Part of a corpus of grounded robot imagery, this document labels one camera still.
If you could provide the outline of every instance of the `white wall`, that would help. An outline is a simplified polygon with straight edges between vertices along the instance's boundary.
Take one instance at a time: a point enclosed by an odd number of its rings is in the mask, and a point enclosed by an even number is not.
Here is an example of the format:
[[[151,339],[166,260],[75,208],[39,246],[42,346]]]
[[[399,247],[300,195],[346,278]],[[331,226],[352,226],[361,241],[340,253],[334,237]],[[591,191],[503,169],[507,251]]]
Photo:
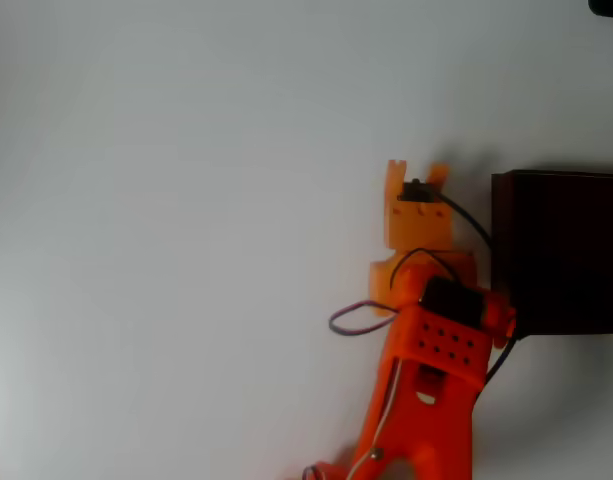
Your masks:
[[[491,171],[611,161],[613,20],[585,0],[0,0],[0,480],[334,459],[383,333],[325,318],[387,253],[386,161],[421,175],[447,146],[483,221]],[[613,479],[613,339],[523,342],[475,416],[477,479]]]

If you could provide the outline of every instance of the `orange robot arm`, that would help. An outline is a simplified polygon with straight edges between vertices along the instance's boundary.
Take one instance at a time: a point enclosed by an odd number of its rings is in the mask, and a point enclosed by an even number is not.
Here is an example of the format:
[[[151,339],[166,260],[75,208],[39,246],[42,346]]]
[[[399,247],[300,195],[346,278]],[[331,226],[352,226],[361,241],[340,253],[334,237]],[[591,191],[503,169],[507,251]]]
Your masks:
[[[450,207],[416,198],[405,171],[405,162],[391,161],[386,178],[385,237],[396,253],[371,265],[371,299],[398,313],[353,465],[319,463],[304,480],[375,480],[396,459],[420,480],[472,478],[473,407],[493,344],[503,346],[512,333],[514,311],[503,296],[476,287],[473,256],[453,247]],[[427,184],[440,189],[446,174],[435,167]],[[474,320],[449,318],[451,305],[468,310],[473,302]]]

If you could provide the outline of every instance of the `black wire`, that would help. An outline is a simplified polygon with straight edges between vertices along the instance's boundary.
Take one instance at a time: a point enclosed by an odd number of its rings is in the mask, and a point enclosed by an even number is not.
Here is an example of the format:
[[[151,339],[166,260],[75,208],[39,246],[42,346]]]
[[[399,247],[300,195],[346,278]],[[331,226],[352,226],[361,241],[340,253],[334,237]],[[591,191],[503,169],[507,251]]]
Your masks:
[[[315,465],[311,465],[310,467],[306,467],[302,472],[302,480],[308,480],[308,474],[312,473],[315,480],[322,480],[321,475],[319,474],[319,469]]]
[[[457,283],[462,283],[459,275],[457,275],[457,272],[455,271],[455,269],[453,267],[451,267],[446,261],[442,260],[441,258],[439,258],[437,255],[435,255],[435,252],[433,252],[432,250],[428,250],[426,248],[415,248],[413,250],[411,250],[410,252],[407,252],[406,255],[404,255],[402,258],[399,259],[399,262],[397,262],[397,265],[395,265],[395,268],[393,269],[393,273],[390,274],[390,289],[393,289],[393,283],[395,282],[395,276],[397,275],[397,272],[399,271],[399,269],[402,267],[402,265],[404,265],[404,263],[406,263],[406,260],[408,260],[410,257],[412,257],[413,255],[415,255],[416,253],[425,253],[426,255],[428,255],[429,257],[431,257],[433,260],[435,260],[437,263],[439,263],[442,267],[444,267],[444,269],[450,274],[450,276],[453,278],[453,281],[457,282]]]
[[[335,321],[340,317],[343,317],[344,315],[350,312],[354,312],[355,310],[363,307],[381,308],[382,310],[388,310],[390,312],[393,312],[395,315],[379,323],[376,323],[375,325],[371,325],[370,327],[359,328],[355,330],[335,325]],[[384,328],[386,325],[389,325],[393,322],[393,320],[395,320],[395,317],[398,313],[399,310],[393,307],[389,307],[388,305],[384,305],[383,303],[375,302],[373,300],[363,300],[361,302],[353,303],[352,305],[349,305],[348,307],[342,308],[341,310],[338,310],[333,313],[328,319],[328,328],[330,328],[337,335],[341,335],[342,337],[359,337],[360,335],[366,335],[367,333],[374,332],[376,330],[379,330],[380,328]]]
[[[504,351],[497,358],[497,360],[495,361],[495,364],[491,367],[491,369],[486,374],[486,383],[487,384],[495,376],[495,374],[497,373],[497,370],[499,370],[501,368],[501,366],[504,364],[504,362],[508,358],[508,355],[510,355],[511,350],[513,349],[513,347],[515,346],[516,343],[517,343],[517,339],[515,339],[515,338],[511,338],[510,340],[508,340],[508,343],[506,344],[506,347],[504,348]]]
[[[459,213],[464,218],[464,220],[470,223],[471,226],[477,231],[477,233],[479,233],[479,236],[482,237],[482,240],[484,240],[484,242],[486,242],[488,248],[493,248],[493,240],[490,238],[490,235],[488,235],[488,232],[484,229],[484,227],[482,227],[481,224],[477,220],[475,220],[475,218],[470,213],[460,207],[457,203],[453,202],[443,193],[435,190],[431,185],[427,183],[420,183],[418,185],[418,188],[421,188],[422,190],[425,190],[430,194],[435,195],[442,202],[444,202],[450,208]]]

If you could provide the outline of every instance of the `cable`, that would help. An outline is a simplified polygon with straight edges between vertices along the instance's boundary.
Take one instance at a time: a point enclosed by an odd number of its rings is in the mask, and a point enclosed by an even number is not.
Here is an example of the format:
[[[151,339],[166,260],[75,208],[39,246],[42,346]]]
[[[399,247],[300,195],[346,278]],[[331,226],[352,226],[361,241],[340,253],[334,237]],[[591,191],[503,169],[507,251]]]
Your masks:
[[[446,270],[446,272],[452,277],[453,281],[457,283],[462,283],[459,278],[459,275],[457,275],[457,272],[455,271],[453,267],[451,267],[446,261],[442,260],[437,255],[435,255],[435,252],[433,250],[428,250],[426,248],[420,247],[420,248],[415,248],[411,250],[410,252],[407,252],[406,255],[404,255],[402,258],[399,259],[399,262],[397,262],[397,265],[395,265],[395,268],[393,269],[393,273],[390,274],[389,285],[390,285],[391,290],[393,289],[393,283],[395,282],[395,276],[397,275],[397,272],[399,271],[399,269],[402,267],[402,265],[404,265],[404,263],[406,263],[406,260],[408,260],[410,257],[412,257],[413,255],[417,253],[425,253],[430,258],[432,258],[436,263],[438,263],[444,270]]]
[[[450,208],[452,208],[457,213],[459,213],[464,218],[464,220],[470,223],[470,225],[477,231],[477,233],[479,233],[479,236],[482,237],[482,240],[484,240],[484,242],[486,242],[486,245],[488,245],[488,248],[491,248],[491,249],[493,248],[493,240],[490,238],[490,235],[484,229],[484,227],[482,227],[481,224],[477,220],[475,220],[475,218],[470,213],[468,213],[466,210],[464,210],[457,203],[452,201],[450,198],[448,198],[446,195],[444,195],[440,191],[435,190],[432,187],[432,185],[429,185],[427,183],[420,183],[418,185],[418,188],[421,188],[422,190],[425,190],[429,192],[430,194],[435,195],[442,202],[444,202]]]
[[[308,475],[312,473],[315,480],[326,480],[326,474],[324,472],[320,472],[319,468],[316,465],[311,465],[310,467],[306,467],[302,472],[302,480],[308,480]]]
[[[391,408],[393,406],[393,402],[395,401],[395,394],[397,392],[397,386],[399,385],[399,375],[402,372],[402,364],[403,363],[404,362],[402,360],[398,360],[398,362],[397,362],[397,370],[395,370],[395,377],[393,378],[393,386],[392,386],[392,388],[390,390],[390,394],[388,396],[388,401],[386,402],[386,408],[384,409],[384,414],[382,415],[382,418],[379,421],[379,424],[377,425],[377,429],[375,430],[375,436],[373,437],[373,444],[366,451],[366,453],[364,453],[364,455],[362,455],[360,457],[360,459],[357,460],[355,465],[353,465],[353,468],[351,468],[350,472],[348,472],[348,476],[346,477],[346,480],[352,480],[353,479],[353,477],[357,473],[357,470],[359,470],[359,468],[364,464],[364,462],[366,460],[368,460],[368,458],[370,457],[371,452],[375,448],[375,444],[377,443],[377,439],[379,438],[379,434],[382,433],[382,429],[384,428],[384,425],[386,424],[386,420],[388,419],[388,415],[390,414],[390,410],[391,410]]]
[[[359,328],[359,329],[353,330],[353,329],[343,328],[343,327],[339,327],[335,325],[335,321],[338,318],[343,317],[344,315],[350,312],[354,312],[355,310],[362,308],[362,307],[381,308],[382,310],[388,310],[390,312],[393,312],[395,315],[379,323],[376,323],[375,325],[371,325],[370,327],[366,327],[366,328]],[[360,335],[366,335],[367,333],[371,333],[371,332],[374,332],[375,330],[379,330],[380,328],[385,327],[386,325],[390,324],[393,320],[395,320],[395,317],[397,316],[398,313],[399,313],[399,310],[393,307],[389,307],[388,305],[384,305],[383,303],[374,302],[373,300],[363,300],[361,302],[353,303],[352,305],[349,305],[348,307],[342,308],[341,310],[338,310],[335,313],[333,313],[331,317],[328,319],[328,328],[330,328],[337,335],[341,335],[343,337],[358,337]]]
[[[495,361],[495,364],[491,367],[491,369],[486,374],[486,384],[488,384],[488,382],[491,381],[491,379],[497,373],[497,370],[499,370],[501,366],[504,364],[504,362],[508,358],[508,355],[510,355],[511,350],[513,349],[516,343],[517,343],[516,338],[511,338],[510,340],[508,340],[506,347],[504,347],[504,351],[497,358],[497,360]]]

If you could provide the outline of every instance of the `orange mount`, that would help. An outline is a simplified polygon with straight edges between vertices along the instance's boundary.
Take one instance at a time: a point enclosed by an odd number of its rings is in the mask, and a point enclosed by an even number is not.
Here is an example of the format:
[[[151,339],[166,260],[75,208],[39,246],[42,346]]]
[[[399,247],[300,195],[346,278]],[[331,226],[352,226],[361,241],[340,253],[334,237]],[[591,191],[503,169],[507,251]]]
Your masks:
[[[472,479],[472,412],[484,387],[493,344],[502,347],[513,329],[513,309],[498,294],[477,288],[471,253],[455,250],[452,210],[444,203],[404,201],[406,162],[390,161],[384,192],[384,234],[394,255],[370,269],[371,299],[399,309],[390,327],[377,384],[350,469],[318,463],[308,480],[375,480],[396,459],[407,460],[420,480]],[[440,190],[448,168],[434,166],[426,183]],[[447,271],[484,294],[476,330],[419,305],[426,284]]]

